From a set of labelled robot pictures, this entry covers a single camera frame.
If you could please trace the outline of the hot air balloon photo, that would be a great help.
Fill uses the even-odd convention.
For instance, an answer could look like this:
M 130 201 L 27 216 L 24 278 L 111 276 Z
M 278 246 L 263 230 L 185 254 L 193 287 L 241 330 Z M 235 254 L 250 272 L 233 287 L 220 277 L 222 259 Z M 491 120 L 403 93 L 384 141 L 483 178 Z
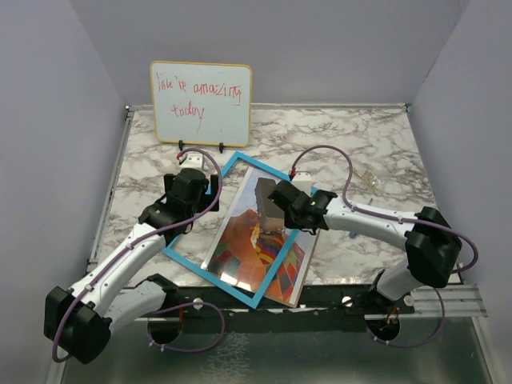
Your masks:
M 264 170 L 248 169 L 202 268 L 254 294 L 283 250 L 285 257 L 265 297 L 296 307 L 318 237 L 299 231 L 286 245 L 292 231 L 284 226 L 284 213 L 268 199 L 278 182 Z

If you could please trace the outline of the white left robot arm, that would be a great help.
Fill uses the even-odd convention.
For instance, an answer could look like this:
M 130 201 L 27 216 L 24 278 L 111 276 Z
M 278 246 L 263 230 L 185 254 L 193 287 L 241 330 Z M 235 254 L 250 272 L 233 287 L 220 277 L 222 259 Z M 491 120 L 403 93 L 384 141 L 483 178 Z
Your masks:
M 183 312 L 189 303 L 178 288 L 156 274 L 128 295 L 122 290 L 132 277 L 195 220 L 219 208 L 222 175 L 210 177 L 184 168 L 166 174 L 165 193 L 147 206 L 120 245 L 95 269 L 67 289 L 53 288 L 45 300 L 44 335 L 52 341 L 54 362 L 74 357 L 83 364 L 96 359 L 113 332 L 145 314 Z

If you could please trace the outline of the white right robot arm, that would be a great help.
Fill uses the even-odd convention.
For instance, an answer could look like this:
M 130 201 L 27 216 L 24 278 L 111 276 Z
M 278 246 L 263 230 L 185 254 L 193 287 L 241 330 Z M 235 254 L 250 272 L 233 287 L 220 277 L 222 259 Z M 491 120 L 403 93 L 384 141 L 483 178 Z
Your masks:
M 421 286 L 445 287 L 462 248 L 444 217 L 431 207 L 418 213 L 372 210 L 334 192 L 316 190 L 308 195 L 288 181 L 277 184 L 269 199 L 284 213 L 288 229 L 353 231 L 406 253 L 400 263 L 379 272 L 370 286 L 367 302 L 378 313 Z

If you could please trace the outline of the blue picture frame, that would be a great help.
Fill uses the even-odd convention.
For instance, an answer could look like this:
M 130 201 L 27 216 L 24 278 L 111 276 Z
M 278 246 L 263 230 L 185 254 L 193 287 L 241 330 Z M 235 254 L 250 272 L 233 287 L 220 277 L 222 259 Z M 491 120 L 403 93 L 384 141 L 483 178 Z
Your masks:
M 276 170 L 275 168 L 268 166 L 268 165 L 264 164 L 263 162 L 260 162 L 260 161 L 254 159 L 254 158 L 251 158 L 245 154 L 237 152 L 232 155 L 230 160 L 227 162 L 227 164 L 222 169 L 222 180 L 224 182 L 224 186 L 225 187 L 233 186 L 236 189 L 235 191 L 230 192 L 228 194 L 230 205 L 231 205 L 232 201 L 234 200 L 234 196 L 236 195 L 238 188 L 240 187 L 242 180 L 243 180 L 244 176 L 246 175 L 246 172 L 251 167 L 258 168 L 260 170 L 264 170 L 265 172 L 270 173 L 271 175 L 278 178 L 279 182 L 286 178 L 286 175 L 283 172 Z M 292 241 L 294 240 L 294 238 L 296 237 L 296 235 L 299 232 L 299 230 L 291 230 L 291 231 L 292 231 L 292 235 L 286 241 L 287 246 L 291 245 Z M 208 250 L 209 250 L 210 246 L 212 245 L 215 236 L 213 237 L 212 242 L 209 244 L 207 252 L 200 263 L 194 263 L 194 262 L 188 260 L 184 255 L 177 252 L 175 244 L 171 244 L 170 246 L 165 248 L 163 253 L 165 256 L 167 256 L 171 260 L 175 261 L 177 264 L 187 268 L 192 273 L 196 274 L 200 278 L 207 280 L 208 282 L 210 282 L 211 284 L 220 288 L 221 290 L 224 290 L 228 294 L 234 296 L 236 299 L 242 301 L 242 303 L 247 304 L 251 308 L 256 308 L 257 305 L 260 303 L 260 301 L 263 298 L 266 298 L 265 292 L 267 290 L 267 287 L 270 284 L 272 277 L 275 276 L 277 269 L 281 265 L 281 263 L 285 257 L 285 252 L 283 250 L 279 252 L 277 260 L 274 262 L 274 264 L 270 268 L 270 271 L 264 277 L 263 283 L 260 285 L 260 288 L 257 290 L 256 293 L 253 294 L 249 291 L 245 291 L 243 289 L 237 288 L 236 286 L 232 286 L 232 285 L 224 282 L 220 278 L 216 277 L 212 273 L 210 273 L 207 270 L 204 270 L 202 268 L 202 263 L 207 256 Z

